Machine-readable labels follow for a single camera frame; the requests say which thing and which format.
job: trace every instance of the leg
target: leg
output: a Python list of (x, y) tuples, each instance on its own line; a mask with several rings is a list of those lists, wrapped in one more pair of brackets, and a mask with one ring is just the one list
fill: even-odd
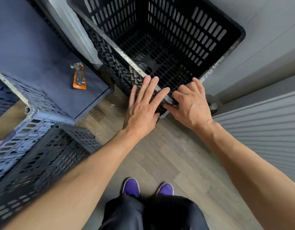
[(139, 198), (140, 191), (134, 178), (125, 181), (122, 194), (107, 202), (104, 219), (99, 230), (143, 230), (143, 204)]
[(156, 230), (208, 230), (205, 217), (198, 205), (188, 198), (173, 196), (173, 188), (166, 184), (163, 191), (158, 189), (157, 195), (146, 208), (144, 218), (147, 219), (147, 223), (153, 225)]

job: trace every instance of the orange and clear package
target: orange and clear package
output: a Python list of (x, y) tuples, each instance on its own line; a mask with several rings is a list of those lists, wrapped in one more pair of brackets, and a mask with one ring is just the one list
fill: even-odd
[(82, 63), (75, 63), (70, 65), (72, 69), (75, 69), (73, 87), (79, 89), (87, 89), (86, 80), (84, 78), (84, 66)]

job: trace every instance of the wooden floor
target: wooden floor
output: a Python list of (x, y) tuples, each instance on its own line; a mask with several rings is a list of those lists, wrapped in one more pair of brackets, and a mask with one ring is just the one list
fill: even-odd
[[(123, 125), (127, 98), (111, 93), (78, 122), (105, 144)], [(175, 194), (202, 209), (211, 230), (262, 229), (215, 156), (171, 115), (157, 123), (125, 158), (107, 186), (84, 230), (97, 229), (104, 205), (119, 195), (122, 181), (135, 177), (142, 195), (151, 195), (163, 181)]]

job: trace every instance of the finger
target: finger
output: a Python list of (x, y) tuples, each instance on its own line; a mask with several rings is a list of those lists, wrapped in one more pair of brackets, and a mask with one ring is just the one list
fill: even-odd
[(146, 91), (146, 89), (147, 89), (150, 81), (151, 81), (151, 76), (147, 75), (144, 78), (143, 83), (142, 83), (142, 86), (141, 86), (141, 89), (140, 89), (140, 91), (138, 93), (137, 100), (136, 100), (137, 103), (138, 102), (141, 102), (141, 100), (142, 100), (142, 98), (144, 96), (144, 93), (145, 93), (145, 91)]
[(185, 86), (185, 85), (180, 85), (179, 88), (177, 89), (177, 91), (183, 93), (183, 94), (189, 94), (190, 93), (190, 89)]
[(167, 104), (167, 103), (164, 103), (163, 104), (163, 107), (166, 109), (166, 110), (168, 110), (174, 117), (175, 116), (177, 116), (177, 114), (178, 114), (178, 109), (176, 109), (174, 106), (171, 106), (171, 105), (169, 105), (169, 104)]
[(152, 119), (152, 126), (153, 126), (153, 129), (157, 123), (157, 120), (158, 120), (158, 117), (160, 116), (159, 113), (155, 113), (154, 116), (153, 116), (153, 119)]
[(186, 85), (186, 87), (187, 87), (188, 89), (190, 89), (191, 91), (193, 91), (193, 92), (197, 92), (197, 91), (199, 91), (199, 90), (198, 90), (198, 87), (197, 87), (197, 84), (196, 84), (194, 81), (188, 83), (188, 84)]
[(131, 107), (135, 103), (136, 91), (137, 91), (137, 86), (134, 85), (132, 87), (132, 91), (130, 92), (129, 107)]
[(178, 103), (180, 103), (182, 96), (183, 94), (179, 91), (174, 91), (171, 95), (171, 97), (174, 98)]
[(159, 78), (158, 77), (154, 77), (150, 84), (148, 85), (146, 91), (145, 91), (145, 94), (143, 96), (143, 99), (142, 101), (146, 102), (146, 103), (149, 103), (151, 98), (152, 98), (152, 95), (154, 93), (154, 90), (158, 84), (158, 81), (159, 81)]
[(205, 95), (205, 89), (204, 89), (204, 86), (202, 85), (202, 83), (196, 77), (192, 78), (192, 80), (197, 85), (199, 92), (201, 94)]
[(161, 101), (165, 98), (165, 96), (170, 92), (170, 88), (166, 87), (163, 88), (151, 101), (150, 105), (154, 109), (154, 111), (157, 109)]

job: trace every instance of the shoe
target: shoe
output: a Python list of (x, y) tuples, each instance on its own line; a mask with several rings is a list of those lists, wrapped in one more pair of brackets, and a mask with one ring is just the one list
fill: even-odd
[(127, 178), (123, 184), (122, 194), (139, 198), (140, 188), (137, 180), (134, 178)]
[(163, 182), (158, 187), (156, 195), (165, 194), (165, 195), (174, 195), (173, 186), (170, 183)]

